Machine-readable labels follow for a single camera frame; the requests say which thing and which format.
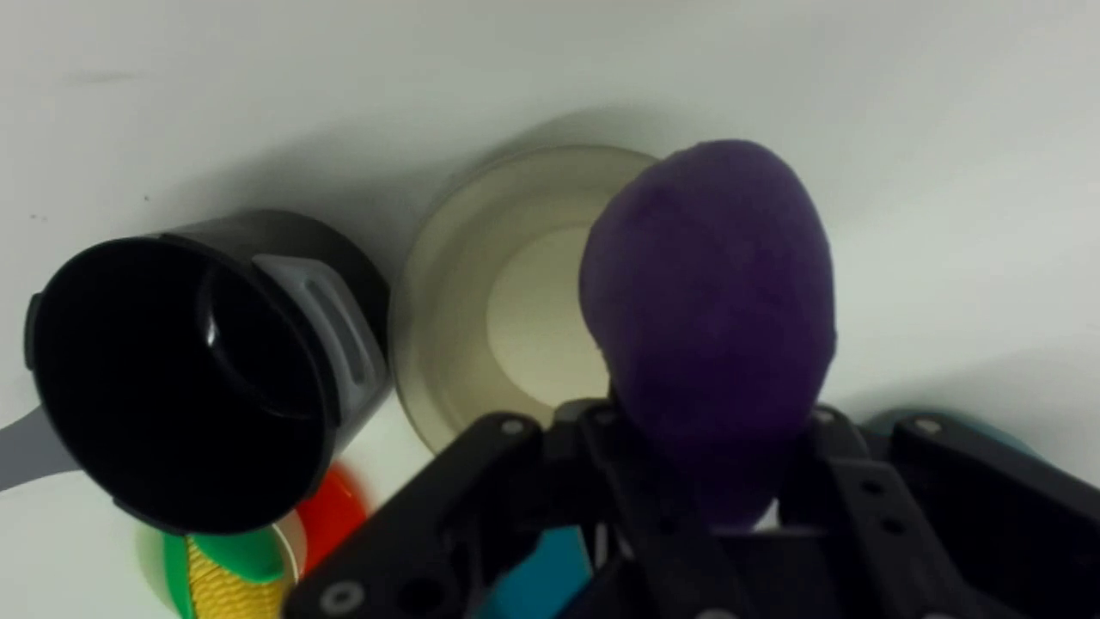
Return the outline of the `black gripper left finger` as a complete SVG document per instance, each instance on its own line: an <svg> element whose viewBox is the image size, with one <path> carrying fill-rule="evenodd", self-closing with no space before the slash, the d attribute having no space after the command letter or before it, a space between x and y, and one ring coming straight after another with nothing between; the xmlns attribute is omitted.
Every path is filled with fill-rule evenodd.
<svg viewBox="0 0 1100 619"><path fill-rule="evenodd" d="M435 455L284 598L280 619L472 619L546 529L623 538L559 619L678 619L664 583L657 455L609 407L551 430L492 412Z"/></svg>

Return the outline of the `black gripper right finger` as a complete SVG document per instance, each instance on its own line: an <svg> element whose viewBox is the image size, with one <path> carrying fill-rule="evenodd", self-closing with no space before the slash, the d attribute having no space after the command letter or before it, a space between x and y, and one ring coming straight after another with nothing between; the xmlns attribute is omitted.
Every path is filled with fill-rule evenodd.
<svg viewBox="0 0 1100 619"><path fill-rule="evenodd" d="M1100 619L1100 488L960 412L818 407L779 521L850 557L870 619Z"/></svg>

